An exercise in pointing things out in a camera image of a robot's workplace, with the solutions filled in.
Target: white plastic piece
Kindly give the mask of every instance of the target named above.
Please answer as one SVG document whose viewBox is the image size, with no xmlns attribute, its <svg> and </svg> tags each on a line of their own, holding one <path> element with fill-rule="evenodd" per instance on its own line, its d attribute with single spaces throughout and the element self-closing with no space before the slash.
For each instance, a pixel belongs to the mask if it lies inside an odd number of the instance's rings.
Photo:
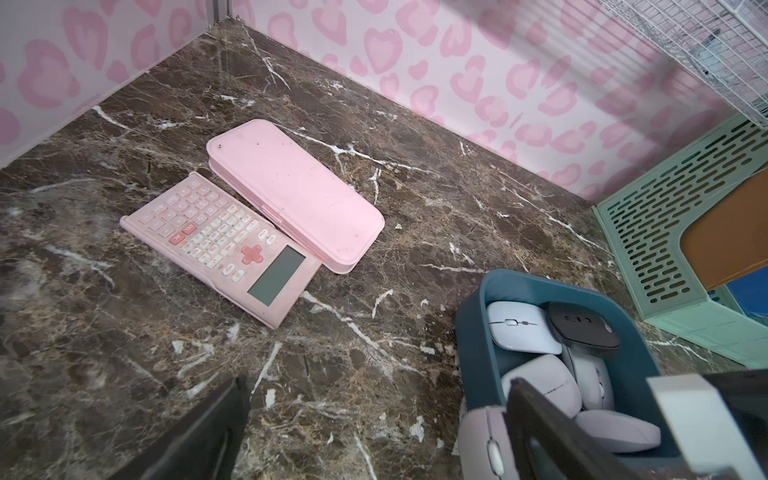
<svg viewBox="0 0 768 480">
<path fill-rule="evenodd" d="M 739 478 L 766 479 L 723 397 L 701 375 L 647 381 L 691 471 L 706 474 L 730 467 Z"/>
<path fill-rule="evenodd" d="M 502 459 L 502 451 L 498 447 L 498 443 L 495 440 L 490 440 L 486 448 L 488 450 L 488 460 L 491 463 L 491 470 L 499 477 L 504 476 L 504 460 Z"/>
</svg>

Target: computer mouse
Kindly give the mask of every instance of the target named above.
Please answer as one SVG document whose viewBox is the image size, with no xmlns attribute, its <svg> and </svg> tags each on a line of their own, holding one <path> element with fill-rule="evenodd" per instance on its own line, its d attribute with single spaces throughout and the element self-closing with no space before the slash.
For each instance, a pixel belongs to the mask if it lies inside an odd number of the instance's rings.
<svg viewBox="0 0 768 480">
<path fill-rule="evenodd" d="M 487 307 L 488 326 L 496 345 L 506 350 L 560 355 L 563 346 L 547 325 L 541 308 L 522 302 L 493 302 Z"/>
<path fill-rule="evenodd" d="M 563 348 L 562 359 L 576 379 L 585 410 L 614 409 L 614 390 L 603 359 L 568 346 Z"/>
</svg>

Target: black object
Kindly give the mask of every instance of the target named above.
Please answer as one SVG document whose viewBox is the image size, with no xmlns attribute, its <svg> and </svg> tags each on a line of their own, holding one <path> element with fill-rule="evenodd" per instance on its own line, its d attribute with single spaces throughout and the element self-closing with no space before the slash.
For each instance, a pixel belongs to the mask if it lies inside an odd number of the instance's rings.
<svg viewBox="0 0 768 480">
<path fill-rule="evenodd" d="M 574 303 L 547 303 L 549 329 L 561 343 L 587 355 L 609 357 L 621 346 L 608 322 L 587 307 Z"/>
<path fill-rule="evenodd" d="M 720 392 L 764 475 L 768 475 L 768 369 L 702 375 Z"/>
<path fill-rule="evenodd" d="M 640 480 L 524 379 L 512 380 L 505 423 L 523 480 Z"/>
<path fill-rule="evenodd" d="M 249 411 L 246 377 L 229 379 L 110 480 L 229 480 Z"/>
</svg>

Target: white wire rack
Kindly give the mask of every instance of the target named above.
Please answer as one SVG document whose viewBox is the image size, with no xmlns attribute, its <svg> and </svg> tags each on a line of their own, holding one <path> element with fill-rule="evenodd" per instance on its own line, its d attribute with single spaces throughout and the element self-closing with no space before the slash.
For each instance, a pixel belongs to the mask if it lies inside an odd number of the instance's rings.
<svg viewBox="0 0 768 480">
<path fill-rule="evenodd" d="M 768 0 L 600 0 L 762 128 Z"/>
</svg>

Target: brown marble countertop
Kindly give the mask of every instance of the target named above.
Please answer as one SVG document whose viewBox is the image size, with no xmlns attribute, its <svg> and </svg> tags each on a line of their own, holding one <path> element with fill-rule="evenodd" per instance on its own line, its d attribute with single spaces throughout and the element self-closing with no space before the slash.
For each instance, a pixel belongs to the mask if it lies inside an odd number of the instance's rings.
<svg viewBox="0 0 768 480">
<path fill-rule="evenodd" d="M 118 226 L 211 137 L 279 125 L 379 208 L 271 331 Z M 234 478 L 461 478 L 453 314 L 495 268 L 634 309 L 589 206 L 240 23 L 0 170 L 0 471 L 105 478 L 215 385 L 260 379 Z M 665 373 L 738 368 L 638 323 Z"/>
</svg>

